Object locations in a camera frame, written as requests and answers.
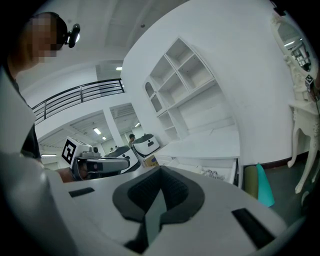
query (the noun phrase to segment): baseboard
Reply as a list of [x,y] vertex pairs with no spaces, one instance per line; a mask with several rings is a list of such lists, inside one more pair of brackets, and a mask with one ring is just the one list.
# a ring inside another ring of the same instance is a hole
[[[296,156],[296,160],[295,162],[300,162],[300,161],[304,161],[304,160],[307,160],[308,158],[308,153],[309,151],[307,152],[304,152],[304,153],[301,153],[301,154],[298,154]],[[260,163],[261,166],[263,167],[263,169],[271,169],[271,168],[276,168],[276,167],[280,167],[280,166],[286,166],[288,161],[291,160],[291,157],[289,158],[286,158],[286,159],[282,159],[282,160],[278,160],[278,161],[274,161],[274,162],[265,162],[265,163]],[[244,165],[243,166],[243,170],[248,167],[248,166],[253,166],[254,164],[249,164],[249,165]]]

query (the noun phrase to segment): black metal railing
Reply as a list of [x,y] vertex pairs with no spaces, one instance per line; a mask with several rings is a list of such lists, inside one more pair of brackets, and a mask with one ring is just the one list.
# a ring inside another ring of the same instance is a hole
[[124,92],[120,78],[90,82],[64,90],[32,108],[36,115],[35,124],[37,125],[48,117],[74,105]]

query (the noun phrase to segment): cardboard box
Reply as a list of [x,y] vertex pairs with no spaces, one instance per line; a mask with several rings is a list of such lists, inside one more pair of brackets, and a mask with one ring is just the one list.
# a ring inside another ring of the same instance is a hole
[[153,167],[153,166],[158,166],[159,164],[155,155],[152,154],[144,159],[144,165],[145,167]]

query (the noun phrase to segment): dark hair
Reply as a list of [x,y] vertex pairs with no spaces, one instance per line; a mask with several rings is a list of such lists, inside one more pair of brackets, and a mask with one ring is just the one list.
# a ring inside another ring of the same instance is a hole
[[40,18],[42,15],[50,15],[50,17],[55,20],[55,23],[51,21],[51,28],[56,29],[56,44],[51,45],[52,51],[58,51],[65,44],[66,39],[68,37],[68,28],[67,24],[64,22],[60,16],[55,12],[41,12],[33,16],[32,18]]

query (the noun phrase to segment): person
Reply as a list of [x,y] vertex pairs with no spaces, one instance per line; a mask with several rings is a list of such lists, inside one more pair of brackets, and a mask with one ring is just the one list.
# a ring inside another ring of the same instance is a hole
[[[18,73],[33,68],[44,57],[54,57],[62,48],[68,36],[66,23],[54,12],[43,12],[32,17],[24,26],[16,43],[13,45],[3,64],[13,87],[17,93],[19,86],[16,81]],[[31,128],[22,146],[21,153],[25,157],[34,158],[41,163],[41,155],[37,141],[35,125]],[[64,183],[74,181],[70,168],[56,170]],[[87,176],[87,167],[82,165],[80,175]]]
[[134,134],[130,134],[129,135],[129,143],[128,143],[128,146],[131,147],[132,146],[132,143],[134,142],[134,140],[136,139],[135,135]]

